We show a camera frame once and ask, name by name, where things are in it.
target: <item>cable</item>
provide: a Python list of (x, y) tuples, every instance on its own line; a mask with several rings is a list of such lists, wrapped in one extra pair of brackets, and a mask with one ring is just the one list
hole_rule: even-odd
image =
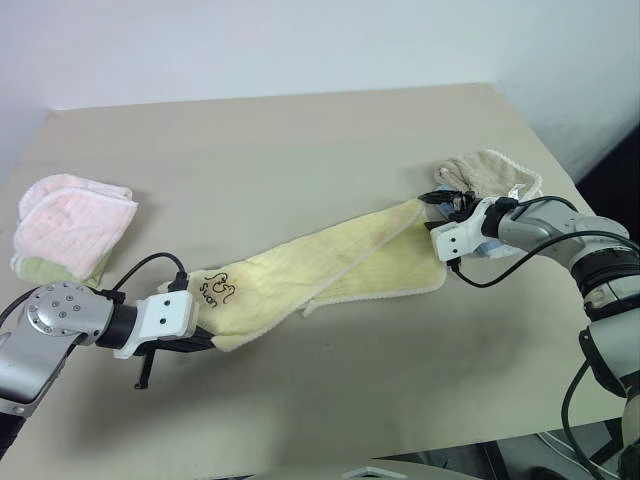
[(176, 257), (174, 254), (172, 253), (168, 253), (168, 252), (158, 252), (158, 253), (154, 253), (153, 255), (149, 255), (148, 257), (143, 258), (142, 260), (140, 260), (131, 270), (129, 270), (124, 277), (122, 277), (120, 279), (120, 281), (118, 283), (116, 283), (113, 286), (114, 291), (120, 290), (120, 288), (122, 288), (122, 285), (124, 285), (124, 283), (129, 280), (134, 273), (136, 273), (138, 270), (140, 270), (140, 268), (142, 268), (144, 265), (146, 265), (147, 263), (149, 263), (151, 260), (154, 260), (156, 258), (160, 258), (160, 257), (165, 257), (168, 258), (169, 260), (173, 261), (173, 263), (176, 264), (176, 266), (178, 267), (178, 272), (179, 273), (183, 273), (186, 275), (186, 270), (184, 269), (184, 265), (182, 264), (182, 262), (178, 259), (178, 257)]
[(571, 444), (571, 447), (573, 448), (578, 461), (582, 464), (583, 467), (589, 470), (589, 473), (593, 476), (593, 478), (595, 478), (596, 480), (604, 480), (602, 475), (600, 475), (600, 472), (598, 472), (598, 469), (591, 464), (587, 456), (578, 445), (578, 442), (576, 441), (576, 438), (573, 436), (573, 432), (571, 431), (571, 426), (569, 425), (569, 404), (571, 403), (573, 392), (576, 391), (576, 387), (580, 383), (580, 380), (582, 380), (582, 377), (584, 376), (584, 373), (588, 368), (589, 362), (585, 361), (578, 369), (576, 376), (573, 377), (573, 380), (571, 380), (569, 388), (567, 388), (567, 393), (564, 396), (564, 400), (562, 400), (560, 417), (562, 419), (562, 429), (564, 430), (564, 434), (567, 436), (567, 439), (569, 440), (569, 443)]
[[(551, 433), (549, 433), (549, 432), (542, 432), (542, 433), (544, 433), (546, 436), (548, 436), (548, 437), (552, 438), (553, 440), (555, 440), (556, 442), (558, 442), (560, 445), (562, 445), (564, 448), (566, 448), (567, 450), (570, 450), (572, 453), (574, 453), (574, 454), (576, 453), (576, 451), (575, 451), (573, 448), (571, 448), (571, 445), (567, 445), (566, 443), (564, 443), (562, 440), (560, 440), (560, 439), (559, 439), (558, 437), (556, 437), (555, 435), (552, 435), (552, 434), (551, 434)], [(540, 440), (542, 440), (543, 442), (547, 443), (547, 442), (544, 440), (544, 438), (542, 438), (541, 434), (536, 433), (536, 435), (537, 435), (538, 437), (540, 437)], [(549, 447), (551, 447), (553, 450), (555, 450), (559, 455), (562, 455), (562, 453), (560, 453), (560, 451), (556, 450), (552, 445), (550, 445), (549, 443), (547, 443), (547, 445), (549, 445)], [(573, 459), (568, 459), (568, 460), (571, 460), (572, 462), (575, 462), (577, 465), (580, 465), (580, 468), (582, 468), (585, 472), (588, 472), (588, 470), (587, 470), (586, 468), (584, 468), (580, 463), (576, 462), (576, 461), (575, 461), (575, 460), (573, 460)], [(602, 466), (598, 465), (596, 462), (594, 462), (594, 461), (592, 461), (592, 460), (589, 460), (589, 461), (591, 462), (591, 464), (592, 464), (594, 467), (596, 467), (596, 468), (597, 468), (598, 470), (600, 470), (602, 473), (605, 473), (605, 474), (607, 474), (607, 475), (610, 475), (610, 476), (612, 476), (613, 478), (620, 478), (620, 477), (618, 477), (618, 475), (616, 475), (615, 473), (613, 473), (613, 472), (611, 472), (611, 471), (607, 470), (606, 468), (604, 468), (604, 467), (602, 467)]]
[[(540, 440), (542, 440), (542, 441), (547, 445), (547, 447), (549, 447), (551, 450), (553, 450), (554, 452), (556, 452), (556, 453), (557, 453), (558, 455), (560, 455), (562, 458), (564, 458), (565, 460), (567, 460), (567, 461), (569, 461), (569, 462), (573, 463), (573, 464), (574, 464), (574, 465), (576, 465), (577, 467), (580, 467), (580, 468), (581, 468), (582, 470), (584, 470), (585, 472), (590, 473), (590, 472), (589, 472), (589, 470), (587, 470), (586, 468), (584, 468), (580, 462), (576, 462), (573, 458), (571, 458), (571, 457), (569, 457), (569, 456), (565, 455), (564, 453), (562, 453), (560, 450), (558, 450), (556, 447), (554, 447), (551, 443), (549, 443), (549, 441), (548, 441), (546, 438), (544, 438), (541, 434), (536, 433), (536, 437), (538, 437)], [(573, 448), (569, 447), (568, 445), (567, 445), (567, 448), (573, 452)], [(600, 465), (598, 465), (597, 463), (593, 463), (593, 465), (594, 465), (595, 467), (599, 468), (603, 473), (605, 473), (605, 474), (607, 474), (607, 475), (610, 475), (610, 476), (611, 476), (611, 477), (613, 477), (613, 478), (616, 478), (616, 479), (619, 479), (619, 478), (620, 478), (620, 477), (618, 477), (618, 475), (616, 475), (615, 473), (610, 472), (609, 470), (607, 470), (606, 468), (601, 467), (601, 466), (600, 466)]]
[(2, 313), (0, 313), (0, 327), (2, 327), (2, 324), (5, 322), (5, 320), (9, 318), (9, 315), (11, 315), (11, 312), (13, 312), (16, 308), (20, 306), (22, 302), (24, 302), (27, 298), (29, 298), (29, 296), (35, 290), (36, 290), (35, 288), (32, 288), (31, 290), (24, 292), (22, 295), (16, 298), (13, 302), (11, 302), (9, 306), (2, 311)]
[(544, 197), (532, 198), (531, 200), (527, 200), (526, 202), (518, 202), (518, 206), (519, 207), (528, 207), (529, 205), (533, 205), (534, 203), (546, 202), (548, 200), (555, 200), (556, 202), (564, 203), (567, 207), (569, 207), (574, 212), (578, 211), (576, 206), (573, 203), (571, 203), (569, 200), (567, 200), (566, 198), (556, 197), (556, 196), (553, 196), (553, 195), (546, 195)]
[(618, 235), (617, 233), (612, 233), (612, 232), (606, 232), (604, 230), (583, 230), (581, 232), (565, 233), (563, 235), (559, 235), (559, 236), (554, 237), (554, 238), (552, 238), (550, 240), (547, 240), (544, 243), (541, 243), (536, 248), (534, 248), (529, 253), (527, 253), (524, 257), (522, 257), (520, 260), (518, 260), (516, 263), (514, 263), (511, 267), (509, 267), (502, 275), (498, 276), (497, 278), (494, 278), (493, 280), (491, 280), (490, 282), (487, 282), (487, 283), (476, 283), (473, 280), (471, 280), (470, 278), (466, 277), (462, 272), (460, 272), (460, 257), (457, 257), (457, 258), (455, 258), (453, 260), (449, 260), (447, 262), (447, 265), (449, 265), (451, 267), (451, 270), (458, 277), (460, 277), (462, 280), (467, 282), (469, 285), (472, 285), (472, 286), (477, 287), (477, 288), (492, 287), (496, 283), (500, 283), (502, 280), (507, 278), (509, 275), (511, 275), (513, 272), (515, 272), (518, 268), (520, 268), (525, 262), (527, 262), (528, 260), (533, 258), (535, 255), (540, 253), (545, 248), (548, 248), (548, 247), (550, 247), (552, 245), (555, 245), (558, 242), (562, 242), (563, 240), (568, 240), (570, 238), (589, 237), (589, 236), (612, 238), (614, 240), (619, 241), (620, 243), (622, 243), (626, 247), (629, 247), (632, 250), (635, 250), (636, 252), (640, 253), (640, 247), (638, 247), (638, 245), (636, 245), (634, 242), (632, 242), (628, 238), (623, 237), (622, 235)]

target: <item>yellow towel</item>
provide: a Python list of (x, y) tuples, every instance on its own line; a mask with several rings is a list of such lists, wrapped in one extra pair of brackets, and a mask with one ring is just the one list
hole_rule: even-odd
[(247, 260), (189, 275), (198, 324), (222, 351), (266, 333), (296, 309), (426, 293), (446, 269), (409, 200), (297, 238)]

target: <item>black cable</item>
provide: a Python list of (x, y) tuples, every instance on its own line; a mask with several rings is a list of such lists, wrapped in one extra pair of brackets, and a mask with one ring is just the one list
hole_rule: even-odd
[(582, 464), (584, 468), (589, 470), (589, 473), (593, 476), (593, 478), (595, 478), (596, 480), (604, 480), (602, 475), (600, 475), (600, 472), (598, 472), (598, 469), (593, 466), (593, 464), (589, 461), (585, 453), (578, 446), (578, 442), (576, 441), (576, 438), (573, 436), (573, 433), (571, 432), (571, 426), (569, 425), (569, 404), (571, 403), (573, 392), (576, 391), (576, 387), (580, 383), (580, 380), (582, 380), (582, 377), (584, 376), (588, 368), (589, 368), (589, 362), (585, 361), (582, 364), (582, 366), (578, 369), (578, 373), (576, 373), (576, 376), (573, 377), (573, 380), (571, 381), (571, 383), (569, 384), (569, 388), (567, 389), (567, 393), (564, 395), (564, 400), (562, 400), (562, 410), (560, 411), (560, 416), (562, 418), (562, 429), (564, 430), (564, 434), (567, 436), (569, 443), (573, 447), (573, 450), (576, 454), (576, 457), (578, 458), (578, 461)]
[(186, 270), (184, 269), (184, 265), (182, 264), (182, 262), (180, 261), (180, 259), (178, 259), (178, 257), (176, 257), (174, 254), (172, 253), (168, 253), (168, 252), (158, 252), (158, 253), (154, 253), (153, 255), (149, 255), (148, 257), (143, 258), (142, 260), (140, 260), (138, 263), (136, 263), (136, 265), (129, 270), (124, 277), (122, 277), (120, 279), (120, 281), (118, 281), (118, 283), (116, 283), (113, 286), (112, 290), (120, 290), (120, 288), (122, 288), (122, 285), (124, 285), (124, 283), (129, 280), (134, 273), (136, 273), (138, 270), (140, 270), (141, 267), (143, 267), (144, 265), (146, 265), (147, 263), (149, 263), (151, 260), (154, 260), (156, 258), (160, 258), (160, 257), (165, 257), (168, 258), (169, 260), (173, 261), (173, 263), (176, 264), (176, 266), (178, 267), (178, 272), (183, 273), (186, 275)]
[(533, 205), (538, 202), (546, 202), (547, 200), (555, 200), (556, 202), (564, 203), (567, 207), (569, 207), (574, 212), (577, 212), (578, 209), (575, 207), (573, 203), (571, 203), (566, 198), (556, 197), (554, 195), (546, 195), (544, 197), (532, 198), (531, 200), (527, 200), (526, 202), (518, 202), (519, 207), (528, 207), (529, 205)]
[(629, 247), (632, 250), (635, 250), (636, 252), (640, 253), (640, 247), (638, 247), (638, 245), (636, 245), (634, 242), (632, 242), (628, 238), (623, 237), (622, 235), (618, 235), (617, 233), (606, 232), (604, 230), (583, 230), (581, 232), (565, 233), (563, 235), (559, 235), (559, 236), (554, 237), (554, 238), (552, 238), (550, 240), (547, 240), (544, 243), (541, 243), (536, 248), (534, 248), (529, 253), (527, 253), (524, 257), (522, 257), (520, 260), (518, 260), (516, 263), (514, 263), (511, 267), (509, 267), (502, 275), (498, 276), (497, 278), (495, 278), (495, 279), (493, 279), (493, 280), (491, 280), (490, 282), (487, 282), (487, 283), (476, 283), (473, 280), (471, 280), (470, 278), (467, 278), (463, 273), (461, 273), (460, 272), (460, 257), (458, 257), (457, 259), (449, 260), (449, 262), (447, 262), (447, 265), (449, 265), (451, 267), (451, 270), (458, 277), (460, 277), (462, 280), (467, 282), (469, 285), (472, 285), (472, 286), (477, 287), (477, 288), (492, 287), (496, 283), (500, 283), (502, 280), (507, 278), (509, 275), (511, 275), (513, 272), (515, 272), (518, 268), (520, 268), (522, 266), (522, 264), (524, 264), (525, 262), (530, 260), (532, 257), (534, 257), (535, 255), (540, 253), (545, 248), (548, 248), (548, 247), (550, 247), (552, 245), (555, 245), (556, 243), (561, 242), (563, 240), (568, 240), (569, 238), (589, 237), (589, 236), (612, 238), (614, 240), (619, 241), (620, 243), (622, 243), (626, 247)]
[(20, 306), (22, 302), (24, 302), (27, 298), (29, 298), (29, 296), (35, 290), (36, 290), (35, 288), (32, 288), (28, 292), (24, 292), (22, 295), (16, 298), (13, 302), (11, 302), (9, 306), (2, 311), (2, 313), (0, 313), (0, 327), (2, 327), (2, 324), (5, 322), (5, 320), (9, 318), (9, 315), (11, 315), (11, 312), (13, 312), (16, 308)]

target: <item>white wall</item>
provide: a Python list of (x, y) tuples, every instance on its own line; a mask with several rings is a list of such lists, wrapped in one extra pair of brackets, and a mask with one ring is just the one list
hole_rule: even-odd
[(4, 0), (0, 178), (47, 108), (488, 81), (574, 178), (640, 118), (637, 0)]

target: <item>pink towel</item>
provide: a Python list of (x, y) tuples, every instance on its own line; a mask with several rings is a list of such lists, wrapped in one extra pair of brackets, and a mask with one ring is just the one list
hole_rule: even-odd
[(40, 257), (86, 279), (120, 240), (138, 204), (131, 190), (74, 175), (52, 175), (20, 200), (16, 253)]

